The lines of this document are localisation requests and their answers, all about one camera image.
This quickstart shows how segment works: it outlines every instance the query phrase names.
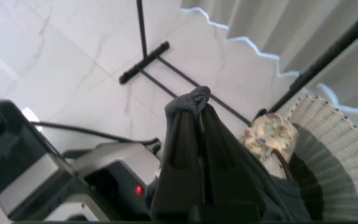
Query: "black cable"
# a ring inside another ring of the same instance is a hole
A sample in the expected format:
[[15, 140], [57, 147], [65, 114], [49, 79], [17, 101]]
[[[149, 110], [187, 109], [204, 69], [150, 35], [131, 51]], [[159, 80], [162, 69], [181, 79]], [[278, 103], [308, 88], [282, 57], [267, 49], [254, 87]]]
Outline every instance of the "black cable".
[[94, 130], [90, 130], [90, 129], [86, 129], [86, 128], [70, 126], [70, 125], [65, 125], [65, 124], [56, 124], [56, 123], [50, 123], [50, 122], [46, 122], [46, 121], [39, 121], [39, 122], [31, 121], [31, 123], [36, 126], [64, 129], [64, 130], [69, 130], [69, 131], [76, 131], [79, 133], [91, 134], [91, 135], [95, 135], [95, 136], [99, 136], [99, 137], [107, 138], [107, 139], [112, 139], [112, 140], [119, 141], [119, 142], [135, 142], [135, 143], [143, 144], [145, 146], [148, 146], [150, 144], [155, 144], [155, 143], [161, 144], [161, 142], [158, 138], [153, 138], [153, 139], [147, 140], [147, 141], [134, 141], [134, 140], [127, 139], [127, 138], [114, 136], [112, 134], [101, 133], [99, 131], [94, 131]]

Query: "white tile floor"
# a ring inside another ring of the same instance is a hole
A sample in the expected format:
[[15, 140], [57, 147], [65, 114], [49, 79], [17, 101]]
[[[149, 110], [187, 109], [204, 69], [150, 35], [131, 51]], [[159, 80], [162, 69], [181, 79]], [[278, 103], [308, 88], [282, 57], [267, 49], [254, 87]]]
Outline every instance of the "white tile floor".
[[[180, 0], [144, 0], [147, 45], [163, 41], [163, 55], [246, 118], [270, 107], [294, 77], [277, 75], [277, 61], [258, 56], [244, 41]], [[118, 78], [142, 58], [134, 0], [0, 0], [0, 98], [30, 108], [41, 120], [74, 124], [133, 139], [165, 136], [164, 106], [171, 97], [142, 75]], [[193, 89], [169, 68], [146, 69], [181, 95]], [[211, 102], [235, 134], [245, 124]], [[92, 147], [101, 139], [42, 131], [59, 150]]]

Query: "black metal rack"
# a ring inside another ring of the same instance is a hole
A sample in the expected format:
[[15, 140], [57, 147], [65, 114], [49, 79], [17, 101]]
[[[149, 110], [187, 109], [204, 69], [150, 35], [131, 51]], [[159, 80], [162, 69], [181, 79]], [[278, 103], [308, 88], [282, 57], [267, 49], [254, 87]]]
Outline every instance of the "black metal rack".
[[[140, 38], [142, 41], [143, 59], [139, 63], [135, 64], [127, 72], [122, 74], [119, 78], [119, 83], [122, 85], [127, 83], [132, 77], [134, 77], [136, 74], [140, 72], [145, 77], [147, 77], [150, 81], [154, 82], [162, 90], [167, 92], [170, 96], [174, 98], [177, 97], [177, 95], [174, 94], [174, 92], [172, 92], [162, 83], [160, 83], [158, 80], [156, 80], [150, 74], [144, 71], [144, 68], [148, 66], [151, 62], [153, 62], [154, 60], [158, 60], [164, 65], [166, 65], [168, 68], [170, 68], [172, 71], [174, 71], [176, 74], [184, 78], [186, 81], [191, 83], [193, 86], [199, 87], [200, 84], [196, 83], [190, 77], [185, 75], [175, 66], [173, 66], [171, 63], [167, 62], [161, 57], [161, 55], [165, 51], [167, 51], [170, 47], [168, 42], [164, 42], [163, 44], [161, 44], [160, 47], [157, 47], [150, 54], [147, 54], [142, 0], [136, 0], [136, 4], [137, 4], [137, 15], [139, 19]], [[320, 56], [320, 58], [318, 58], [317, 61], [315, 61], [315, 63], [311, 64], [311, 66], [292, 83], [290, 89], [272, 106], [272, 108], [270, 108], [269, 110], [266, 110], [265, 108], [261, 109], [260, 111], [257, 112], [256, 117], [265, 113], [274, 113], [278, 109], [280, 109], [288, 100], [290, 100], [296, 93], [298, 93], [298, 91], [301, 90], [311, 79], [313, 79], [320, 71], [322, 71], [324, 67], [326, 67], [340, 53], [342, 53], [346, 48], [348, 48], [348, 46], [350, 46], [357, 38], [358, 38], [358, 21], [351, 28], [349, 28], [349, 30], [341, 38], [339, 38], [332, 46], [330, 46], [330, 48], [328, 48], [327, 51], [325, 51], [325, 53], [322, 54], [322, 56]], [[223, 108], [227, 109], [230, 113], [232, 113], [234, 116], [239, 118], [248, 126], [251, 125], [251, 122], [248, 119], [246, 119], [245, 117], [243, 117], [243, 115], [241, 115], [236, 110], [225, 104], [218, 97], [211, 95], [211, 99], [219, 103]]]

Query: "woven basket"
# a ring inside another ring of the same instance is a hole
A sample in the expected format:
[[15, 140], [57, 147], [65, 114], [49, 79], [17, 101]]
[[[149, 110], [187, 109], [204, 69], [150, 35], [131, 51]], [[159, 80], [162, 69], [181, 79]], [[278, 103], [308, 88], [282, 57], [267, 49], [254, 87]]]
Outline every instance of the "woven basket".
[[358, 220], [358, 128], [318, 96], [298, 99], [288, 119], [299, 131], [290, 161], [314, 220]]

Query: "red light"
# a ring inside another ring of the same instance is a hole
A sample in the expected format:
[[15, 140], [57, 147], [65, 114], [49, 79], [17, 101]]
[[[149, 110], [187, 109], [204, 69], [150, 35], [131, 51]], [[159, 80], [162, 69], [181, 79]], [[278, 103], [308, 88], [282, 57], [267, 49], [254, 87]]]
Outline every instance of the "red light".
[[141, 196], [143, 194], [143, 187], [140, 185], [136, 185], [135, 187], [135, 194], [137, 196]]

